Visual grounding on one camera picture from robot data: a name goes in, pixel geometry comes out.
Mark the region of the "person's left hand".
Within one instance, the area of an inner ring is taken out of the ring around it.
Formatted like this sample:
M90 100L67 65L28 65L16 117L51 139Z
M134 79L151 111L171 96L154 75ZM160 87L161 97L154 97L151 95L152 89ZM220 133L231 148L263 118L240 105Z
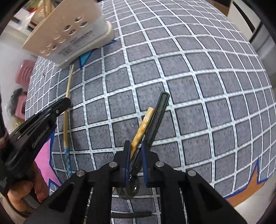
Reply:
M15 184L7 193L11 205L18 211L30 214L33 209L23 200L32 189L35 190L38 201L42 202L48 195L48 186L43 179L36 162L33 162L32 171L34 178L32 181L22 181Z

